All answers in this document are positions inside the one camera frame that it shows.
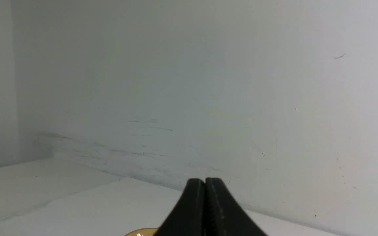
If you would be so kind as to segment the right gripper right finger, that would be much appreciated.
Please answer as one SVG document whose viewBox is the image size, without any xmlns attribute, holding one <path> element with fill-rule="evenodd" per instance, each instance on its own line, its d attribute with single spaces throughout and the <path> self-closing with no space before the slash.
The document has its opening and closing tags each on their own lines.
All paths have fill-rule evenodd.
<svg viewBox="0 0 378 236">
<path fill-rule="evenodd" d="M 220 178 L 206 178 L 204 200 L 206 236 L 266 236 L 234 199 Z"/>
</svg>

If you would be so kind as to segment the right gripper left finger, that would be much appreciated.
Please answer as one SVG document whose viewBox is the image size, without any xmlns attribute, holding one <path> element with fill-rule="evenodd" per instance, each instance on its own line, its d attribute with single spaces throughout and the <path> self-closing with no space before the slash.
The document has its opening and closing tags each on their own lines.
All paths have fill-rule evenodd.
<svg viewBox="0 0 378 236">
<path fill-rule="evenodd" d="M 191 178 L 155 236 L 203 236 L 204 181 Z"/>
</svg>

